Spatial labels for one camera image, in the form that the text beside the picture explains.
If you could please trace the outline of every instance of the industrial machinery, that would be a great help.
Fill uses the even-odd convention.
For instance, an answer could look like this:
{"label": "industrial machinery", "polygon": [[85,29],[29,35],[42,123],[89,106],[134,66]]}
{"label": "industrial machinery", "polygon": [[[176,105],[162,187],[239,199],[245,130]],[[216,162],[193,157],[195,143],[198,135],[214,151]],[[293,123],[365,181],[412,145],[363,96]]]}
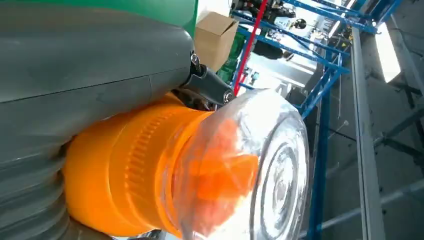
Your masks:
{"label": "industrial machinery", "polygon": [[2,239],[299,233],[301,116],[272,91],[232,101],[183,29],[108,9],[1,3],[0,43]]}

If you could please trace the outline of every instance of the wall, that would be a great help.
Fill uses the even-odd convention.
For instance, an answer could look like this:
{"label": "wall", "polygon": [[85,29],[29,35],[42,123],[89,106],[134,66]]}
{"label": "wall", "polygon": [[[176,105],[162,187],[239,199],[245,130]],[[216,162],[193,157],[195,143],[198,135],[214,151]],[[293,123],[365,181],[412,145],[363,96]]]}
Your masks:
{"label": "wall", "polygon": [[216,12],[228,17],[231,3],[231,0],[198,0],[196,23],[201,21],[209,12]]}
{"label": "wall", "polygon": [[[396,16],[399,18],[398,25],[405,31],[413,31],[416,34],[424,35],[422,25],[422,10],[424,2],[403,1]],[[367,81],[367,95],[369,101],[371,129],[373,137],[376,138],[381,132],[390,130],[398,122],[402,121],[412,111],[410,110],[405,93],[397,88],[385,83],[378,74],[381,73],[380,61],[376,50],[376,43],[373,36],[363,34],[362,54],[364,60],[364,70]],[[419,48],[421,42],[411,41],[410,44]],[[396,49],[400,65],[403,66],[407,81],[411,84],[411,70],[407,66],[402,52]],[[423,73],[422,61],[414,58],[415,63],[420,66],[419,72]],[[330,127],[337,129],[344,121],[349,125],[340,129],[340,132],[356,138],[354,123],[353,104],[353,84],[350,75],[344,75],[341,80],[341,115],[338,119],[339,109],[339,87],[334,87],[331,91],[331,118]],[[394,139],[418,148],[420,144],[412,134],[416,132],[414,126],[401,132]],[[360,207],[358,167],[356,164],[356,143],[344,137],[334,135],[329,139],[328,168],[335,167],[351,158],[355,159],[355,164],[347,170],[327,180],[325,193],[324,220],[331,219],[348,210]],[[409,185],[423,178],[423,174],[409,155],[395,151],[388,146],[380,146],[375,150],[375,161],[377,165],[378,182],[381,195],[385,196],[402,186]],[[423,192],[410,194],[401,200],[394,201],[383,206],[383,220],[387,240],[398,239],[424,239],[424,205]],[[323,239],[334,240],[358,240],[362,239],[361,217],[357,216],[350,220],[326,229],[323,231]]]}
{"label": "wall", "polygon": [[420,87],[417,81],[423,82],[424,79],[424,61],[423,58],[417,54],[410,54],[418,71],[419,78],[421,78],[421,80],[415,79],[412,74],[412,66],[407,61],[406,49],[404,49],[400,43],[400,36],[401,34],[403,35],[404,42],[410,50],[424,54],[424,24],[421,24],[423,21],[423,9],[423,1],[404,1],[393,14],[397,26],[401,30],[395,29],[393,21],[389,20],[387,22],[387,27],[395,45],[400,66],[405,71],[408,84],[416,88]]}

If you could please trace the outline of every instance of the transparent plastic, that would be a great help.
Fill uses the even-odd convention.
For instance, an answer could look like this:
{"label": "transparent plastic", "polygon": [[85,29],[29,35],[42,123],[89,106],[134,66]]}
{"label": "transparent plastic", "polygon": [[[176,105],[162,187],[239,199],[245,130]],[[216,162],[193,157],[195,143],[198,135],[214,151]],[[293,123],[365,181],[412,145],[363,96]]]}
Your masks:
{"label": "transparent plastic", "polygon": [[253,90],[207,117],[174,168],[172,222],[184,240],[297,239],[308,182],[298,111]]}

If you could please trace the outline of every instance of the metal beam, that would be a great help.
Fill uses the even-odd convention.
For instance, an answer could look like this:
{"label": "metal beam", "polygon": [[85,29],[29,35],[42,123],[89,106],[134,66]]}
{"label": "metal beam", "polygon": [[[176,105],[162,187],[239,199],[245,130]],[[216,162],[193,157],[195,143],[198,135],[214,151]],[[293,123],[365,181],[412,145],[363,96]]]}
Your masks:
{"label": "metal beam", "polygon": [[[343,65],[343,58],[341,54],[338,55],[336,60],[339,66]],[[330,72],[330,70],[328,69],[327,71],[325,71],[324,76],[327,74],[329,75],[329,79],[327,81],[322,82],[323,79],[321,78],[318,82],[318,84],[322,83],[322,89],[318,88],[319,86],[317,84],[307,96],[306,100],[302,103],[303,112],[301,113],[301,115],[303,119],[305,119],[309,115],[309,113],[314,109],[321,97],[330,92],[330,89],[332,88],[333,84],[339,79],[339,76],[342,73],[340,69],[334,72]]]}
{"label": "metal beam", "polygon": [[[243,44],[243,50],[241,51],[241,59],[243,59],[245,57],[245,54],[248,54],[247,56],[249,56],[250,52],[247,52],[247,46],[248,46],[248,41],[244,42]],[[240,64],[240,62],[237,64],[237,68],[235,70],[234,75],[232,76],[232,87],[234,88],[236,86],[236,82],[237,82],[237,74],[239,71],[244,71],[244,69],[240,69],[242,67],[242,65]]]}
{"label": "metal beam", "polygon": [[[407,84],[406,79],[404,77],[402,79],[404,81],[403,84],[405,84],[404,91],[405,91],[405,94],[406,94],[406,99],[408,100],[409,108],[411,110],[413,110],[413,109],[415,109],[415,106],[416,105],[415,105],[414,98],[412,97],[412,90],[411,89],[415,89],[415,88],[410,87]],[[418,120],[415,121],[415,128],[416,128],[416,132],[412,132],[412,134],[413,135],[415,135],[415,134],[418,135],[418,139],[419,139],[419,141],[421,143],[421,145],[419,146],[419,148],[424,149],[424,127],[423,127],[423,124],[421,123],[421,120],[420,119],[418,119]]]}
{"label": "metal beam", "polygon": [[411,87],[407,83],[390,81],[388,84],[393,86],[393,87],[396,87],[400,90],[405,90],[405,92],[409,92],[409,93],[418,95],[420,97],[422,96],[421,91],[419,89],[417,89],[415,87]]}
{"label": "metal beam", "polygon": [[357,17],[357,18],[361,17],[361,18],[365,18],[365,19],[371,19],[371,16],[364,15],[360,12],[353,12],[353,11],[350,11],[350,10],[340,10],[340,9],[337,9],[337,8],[321,7],[321,6],[318,6],[317,8],[331,12],[331,13],[335,13],[335,14],[345,14],[345,16],[347,16],[347,17]]}
{"label": "metal beam", "polygon": [[[237,17],[239,17],[239,18],[242,18],[242,19],[247,20],[247,21],[241,21],[241,22],[239,23],[239,25],[242,25],[242,24],[249,24],[249,25],[252,25],[252,24],[255,22],[255,18],[254,18],[254,17],[252,17],[252,16],[248,16],[248,15],[246,15],[246,14],[242,13],[242,12],[234,11],[234,12],[232,13],[232,15],[233,15],[233,16],[237,16]],[[263,27],[263,28],[269,28],[269,29],[275,30],[275,31],[277,31],[277,32],[279,32],[279,33],[285,34],[285,35],[287,35],[287,36],[291,37],[292,39],[295,39],[296,41],[306,42],[306,43],[308,43],[308,44],[313,44],[314,46],[317,46],[317,47],[319,47],[319,48],[322,48],[322,49],[325,49],[325,50],[331,51],[331,52],[333,52],[333,53],[338,53],[338,54],[343,54],[343,55],[345,55],[345,56],[349,56],[349,53],[348,53],[348,52],[346,52],[346,51],[342,51],[342,50],[339,50],[339,49],[337,49],[337,48],[335,48],[335,47],[330,47],[330,46],[324,45],[324,44],[322,44],[322,43],[312,41],[312,40],[310,40],[309,38],[306,38],[306,37],[303,37],[303,36],[296,35],[296,34],[294,34],[294,33],[290,32],[290,31],[287,31],[287,30],[285,30],[285,29],[283,29],[283,28],[281,28],[281,27],[277,26],[277,25],[270,24],[270,23],[265,22],[265,21],[261,21],[261,22],[260,22],[260,26],[261,26],[261,27]]]}
{"label": "metal beam", "polygon": [[[400,188],[400,189],[398,189],[398,190],[396,190],[396,191],[394,191],[394,192],[392,192],[392,193],[390,193],[386,196],[383,196],[380,200],[380,203],[381,203],[381,205],[386,205],[388,203],[394,202],[394,201],[399,200],[403,197],[410,196],[411,194],[414,194],[415,192],[422,191],[422,190],[424,190],[424,179],[421,179],[417,182],[414,182],[411,185],[404,186],[404,187],[402,187],[402,188]],[[341,223],[343,223],[343,222],[345,222],[345,221],[347,221],[347,220],[349,220],[353,217],[359,216],[360,214],[361,214],[361,208],[360,207],[352,209],[350,211],[347,211],[347,212],[345,212],[341,215],[338,215],[338,216],[336,216],[332,219],[329,219],[329,220],[323,222],[322,225],[321,225],[321,229],[324,230],[324,229],[330,228],[334,225],[341,224]],[[307,236],[307,232],[303,231],[303,232],[300,233],[299,238],[301,239],[301,238],[304,238],[306,236]]]}
{"label": "metal beam", "polygon": [[403,144],[402,142],[393,140],[391,138],[386,138],[386,139],[383,140],[383,144],[391,147],[394,150],[408,154],[409,156],[411,156],[413,158],[419,159],[421,161],[424,160],[424,154],[423,154],[422,151],[417,150],[413,147],[410,147],[406,144]]}
{"label": "metal beam", "polygon": [[322,4],[322,5],[324,5],[324,6],[327,6],[327,7],[331,7],[331,8],[333,8],[334,10],[340,10],[340,11],[343,11],[344,13],[347,13],[347,12],[349,12],[349,13],[355,13],[355,14],[357,14],[359,17],[362,17],[362,18],[365,18],[365,19],[370,19],[370,18],[371,18],[371,16],[370,16],[370,15],[363,14],[363,13],[362,13],[362,12],[360,12],[360,11],[357,11],[357,10],[354,10],[354,9],[351,9],[351,8],[347,8],[347,7],[345,7],[345,6],[338,5],[338,4],[335,4],[335,3],[330,2],[330,1],[326,1],[326,0],[312,0],[312,1],[314,1],[314,2],[316,2],[316,3],[319,3],[319,4]]}
{"label": "metal beam", "polygon": [[[378,137],[374,139],[374,148],[377,148],[383,143],[383,140],[385,138],[393,138],[403,130],[405,130],[407,127],[415,123],[416,121],[419,121],[422,117],[424,117],[424,103],[417,104],[417,110],[415,110],[411,115],[409,115],[407,118],[396,124],[391,130],[383,134],[381,137]],[[327,170],[326,177],[331,178],[335,176],[337,173],[341,173],[342,171],[348,169],[350,166],[352,166],[355,161],[357,160],[356,155],[352,155],[348,160],[345,162],[342,162],[338,166],[332,167]]]}
{"label": "metal beam", "polygon": [[252,87],[250,85],[247,85],[247,84],[244,84],[242,82],[240,82],[239,85],[240,85],[240,87],[243,87],[243,88],[246,88],[246,89],[249,89],[249,90],[254,90],[255,89],[254,87]]}
{"label": "metal beam", "polygon": [[363,240],[385,240],[382,206],[374,143],[371,136],[370,108],[359,30],[352,28],[352,79],[356,125],[356,149]]}
{"label": "metal beam", "polygon": [[[332,53],[326,51],[325,58],[330,60]],[[321,223],[323,222],[324,194],[326,189],[326,169],[328,158],[328,136],[326,126],[330,123],[330,94],[325,94],[321,99],[319,111],[318,143],[316,149],[315,168],[313,174],[313,186],[309,215],[308,238],[310,240],[321,239]]]}
{"label": "metal beam", "polygon": [[[391,15],[390,17],[391,17],[391,20],[393,21],[394,28],[399,29],[398,24],[396,23],[395,16]],[[403,49],[403,53],[404,53],[403,55],[405,56],[406,64],[410,68],[413,78],[418,84],[419,90],[421,91],[421,93],[424,93],[424,81],[421,78],[420,73],[418,72],[417,65],[415,64],[414,59],[411,56],[411,52],[409,51],[408,47],[405,44],[404,36],[400,32],[398,32],[397,34],[399,34],[398,43],[400,45],[400,48]]]}
{"label": "metal beam", "polygon": [[340,21],[343,24],[351,25],[352,27],[361,29],[362,31],[373,33],[373,34],[377,33],[377,29],[374,26],[372,26],[371,24],[362,24],[362,23],[359,23],[357,21],[350,20],[348,18],[344,18],[341,15],[338,15],[336,13],[329,12],[329,11],[308,5],[308,4],[300,2],[298,0],[285,0],[284,2],[291,4],[295,7],[299,7],[299,8],[311,11],[313,13],[319,14],[321,16],[324,16],[324,17],[327,17],[327,18],[330,18],[330,19],[334,19],[336,21]]}
{"label": "metal beam", "polygon": [[376,11],[376,8],[374,8],[371,12],[371,16],[373,16],[375,19],[378,19],[376,27],[379,27],[382,23],[384,23],[389,18],[389,16],[392,16],[392,13],[396,10],[396,8],[398,8],[401,2],[402,0],[394,0],[393,2],[390,3],[390,6],[388,8],[385,8],[385,6],[387,5],[387,2],[380,1],[379,3],[382,3],[385,11],[379,12],[378,10]]}
{"label": "metal beam", "polygon": [[[244,29],[244,28],[242,28],[240,26],[238,27],[237,32],[240,33],[240,34],[242,34],[242,35],[244,35],[244,36],[247,36],[247,37],[250,36],[250,34],[251,34],[249,31],[247,31],[246,29]],[[325,65],[325,66],[327,66],[327,67],[329,67],[331,69],[339,70],[341,73],[348,73],[349,72],[349,70],[347,68],[344,68],[343,66],[340,66],[338,64],[332,63],[332,62],[330,62],[330,61],[328,61],[326,59],[318,58],[316,56],[309,55],[308,53],[295,50],[295,49],[293,49],[291,47],[285,46],[285,45],[283,45],[283,44],[281,44],[279,42],[273,41],[273,40],[268,39],[268,38],[263,37],[263,36],[256,35],[255,37],[256,37],[256,39],[258,41],[267,43],[267,44],[269,44],[271,46],[274,46],[276,48],[279,48],[279,49],[284,49],[284,50],[289,51],[291,53],[294,53],[296,55],[302,56],[302,57],[304,57],[306,59],[309,59],[309,60],[318,62],[318,63],[320,63],[322,65]]]}

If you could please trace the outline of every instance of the black cable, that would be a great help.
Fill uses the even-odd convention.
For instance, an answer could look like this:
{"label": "black cable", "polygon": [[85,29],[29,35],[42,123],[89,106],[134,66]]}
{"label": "black cable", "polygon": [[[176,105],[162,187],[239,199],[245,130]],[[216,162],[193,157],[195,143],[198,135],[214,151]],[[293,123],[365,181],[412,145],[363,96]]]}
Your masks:
{"label": "black cable", "polygon": [[343,134],[343,133],[341,133],[341,132],[339,132],[339,131],[337,131],[337,130],[334,130],[334,129],[332,129],[331,127],[328,127],[328,126],[324,126],[324,127],[326,127],[326,128],[327,128],[330,132],[332,132],[332,133],[334,133],[334,134],[336,134],[336,135],[339,135],[339,136],[341,136],[341,137],[344,137],[344,138],[349,139],[349,140],[354,141],[354,142],[356,142],[356,141],[357,141],[355,138],[353,138],[353,137],[351,137],[351,136],[348,136],[348,135],[346,135],[346,134]]}

